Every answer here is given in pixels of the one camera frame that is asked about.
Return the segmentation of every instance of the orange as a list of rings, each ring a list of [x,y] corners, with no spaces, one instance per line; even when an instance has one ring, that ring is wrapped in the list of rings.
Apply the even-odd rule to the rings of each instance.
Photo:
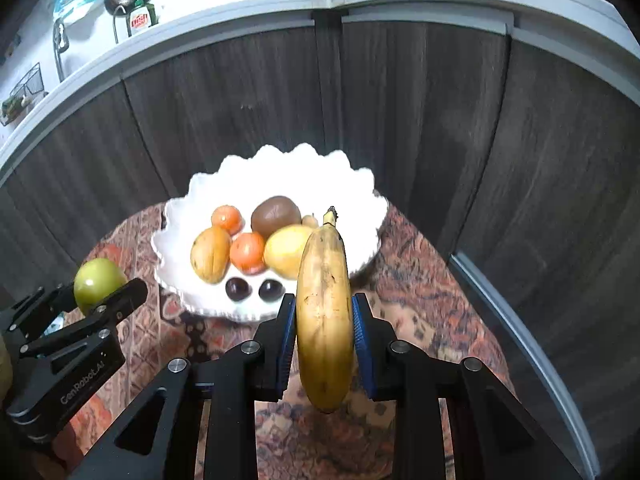
[[[244,274],[257,274],[266,266],[264,254],[264,238],[260,233],[242,233],[231,244],[229,259]]]
[[[221,205],[211,215],[211,225],[222,227],[233,236],[242,229],[242,215],[232,205]]]

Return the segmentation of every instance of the banana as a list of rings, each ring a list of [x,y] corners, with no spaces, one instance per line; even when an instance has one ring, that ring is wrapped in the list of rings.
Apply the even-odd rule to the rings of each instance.
[[[353,313],[344,244],[333,207],[309,237],[296,291],[300,380],[321,412],[335,411],[347,394],[353,367]]]

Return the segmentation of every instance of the patterned tablecloth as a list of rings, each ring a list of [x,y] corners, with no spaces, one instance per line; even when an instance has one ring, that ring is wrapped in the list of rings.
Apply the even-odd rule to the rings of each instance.
[[[116,262],[129,279],[148,285],[146,303],[118,327],[126,364],[74,417],[79,447],[86,452],[172,358],[216,359],[250,339],[256,324],[195,316],[175,294],[154,279],[157,257],[150,238],[161,227],[163,204],[149,207],[119,225],[87,259]],[[381,231],[382,248],[362,280],[374,316],[391,322],[399,338],[439,359],[459,362],[476,356],[513,391],[504,355],[494,335],[470,306],[434,247],[394,207]],[[78,311],[67,323],[81,317]],[[196,478],[202,477],[208,406],[200,430]],[[453,478],[446,405],[441,404],[447,476]],[[314,410],[300,384],[294,356],[289,388],[277,404],[256,402],[255,429],[261,479],[366,480],[389,475],[393,457],[395,408],[372,402],[354,379],[341,409]]]

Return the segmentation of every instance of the dish soap bottle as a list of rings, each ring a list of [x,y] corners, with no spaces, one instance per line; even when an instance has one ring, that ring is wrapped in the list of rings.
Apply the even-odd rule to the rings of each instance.
[[[141,30],[155,25],[157,22],[156,8],[153,4],[146,4],[144,0],[136,0],[133,10],[127,17],[127,30],[129,35],[133,36]]]

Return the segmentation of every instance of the soap label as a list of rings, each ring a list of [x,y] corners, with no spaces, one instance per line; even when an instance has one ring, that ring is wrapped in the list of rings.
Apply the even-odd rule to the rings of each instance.
[[[135,9],[131,12],[130,17],[131,35],[151,27],[151,15],[146,9]]]

